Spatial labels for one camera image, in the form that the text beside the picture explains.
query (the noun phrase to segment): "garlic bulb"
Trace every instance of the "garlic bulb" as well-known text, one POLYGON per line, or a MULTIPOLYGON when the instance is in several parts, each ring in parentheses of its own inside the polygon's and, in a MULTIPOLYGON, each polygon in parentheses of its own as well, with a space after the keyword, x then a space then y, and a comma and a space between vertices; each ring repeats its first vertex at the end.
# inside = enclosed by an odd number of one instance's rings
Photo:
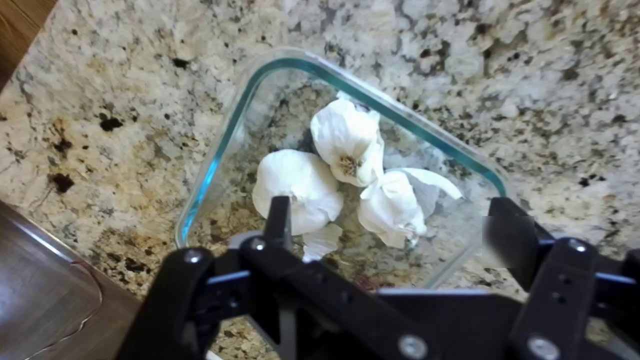
POLYGON ((386 172, 360 195, 358 220, 389 249, 404 249, 405 241, 415 245, 419 237, 426 237, 426 214, 415 199, 410 179, 423 187, 434 187, 434 191, 439 188, 451 199, 461 197, 450 180, 435 172, 419 168, 386 172))
POLYGON ((312 262, 340 249, 341 228, 328 225, 318 233, 302 234, 302 260, 312 262))
POLYGON ((344 197, 328 167, 297 150, 280 150, 261 159, 252 200, 260 217, 268 217, 271 197, 290 197, 292 234, 305 234, 335 220, 344 197))
POLYGON ((347 98, 324 107, 310 125, 320 159, 340 182, 367 187, 381 176, 379 115, 347 98))

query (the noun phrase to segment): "glass storage dish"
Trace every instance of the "glass storage dish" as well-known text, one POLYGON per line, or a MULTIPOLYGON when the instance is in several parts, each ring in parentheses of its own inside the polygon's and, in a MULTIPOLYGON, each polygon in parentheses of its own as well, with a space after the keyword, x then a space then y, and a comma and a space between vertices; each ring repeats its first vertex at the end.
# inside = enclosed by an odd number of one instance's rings
POLYGON ((245 74, 177 222, 177 247, 197 245, 222 254, 234 234, 261 230, 264 219, 252 204, 260 160, 284 148, 313 153, 310 120, 337 94, 379 115, 386 170, 432 170, 451 180, 463 197, 451 200, 439 195, 435 212, 426 219, 430 237, 408 249, 386 249, 358 225, 361 188, 340 185, 346 204, 335 225, 344 234, 326 265, 365 291, 437 286, 483 245, 489 199, 506 197, 508 187, 471 148, 305 53, 271 55, 245 74))

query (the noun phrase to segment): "granite countertop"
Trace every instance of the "granite countertop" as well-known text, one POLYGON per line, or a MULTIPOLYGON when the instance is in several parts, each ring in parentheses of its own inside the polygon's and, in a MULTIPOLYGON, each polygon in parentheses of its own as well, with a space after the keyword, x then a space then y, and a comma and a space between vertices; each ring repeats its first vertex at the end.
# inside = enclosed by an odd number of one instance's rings
MULTIPOLYGON (((0 199, 143 295, 252 56, 297 47, 494 159, 528 212, 640 247, 640 4, 60 0, 0 94, 0 199)), ((491 254, 448 286, 522 295, 491 254)), ((243 323, 224 359, 260 359, 243 323)))

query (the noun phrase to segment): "screw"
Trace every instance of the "screw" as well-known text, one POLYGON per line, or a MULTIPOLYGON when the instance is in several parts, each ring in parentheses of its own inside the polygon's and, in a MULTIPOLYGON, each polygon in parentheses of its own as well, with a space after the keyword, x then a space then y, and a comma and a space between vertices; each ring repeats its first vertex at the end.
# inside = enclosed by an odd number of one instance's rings
POLYGON ((576 253, 585 253, 585 247, 576 239, 567 241, 567 247, 572 247, 576 253))
POLYGON ((187 265, 197 265, 197 262, 202 260, 202 253, 197 253, 197 250, 187 250, 187 253, 183 254, 183 260, 186 260, 187 265))
POLYGON ((558 347, 542 337, 532 337, 528 340, 528 351, 540 360, 558 360, 559 359, 558 347))
POLYGON ((261 239, 252 241, 252 250, 261 253, 266 249, 266 242, 261 239))
POLYGON ((414 334, 399 337, 398 349, 410 360, 419 360, 427 355, 423 340, 414 334))

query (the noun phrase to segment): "countertop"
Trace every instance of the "countertop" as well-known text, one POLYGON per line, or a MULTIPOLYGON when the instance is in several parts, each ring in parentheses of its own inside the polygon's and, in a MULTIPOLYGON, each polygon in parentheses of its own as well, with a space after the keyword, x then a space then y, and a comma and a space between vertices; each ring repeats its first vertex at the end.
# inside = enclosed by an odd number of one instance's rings
MULTIPOLYGON (((143 295, 252 56, 320 55, 498 163, 553 234, 640 247, 640 4, 60 0, 0 94, 0 199, 143 295)), ((522 292, 491 254, 448 286, 522 292)), ((243 323, 224 359, 264 357, 243 323)))

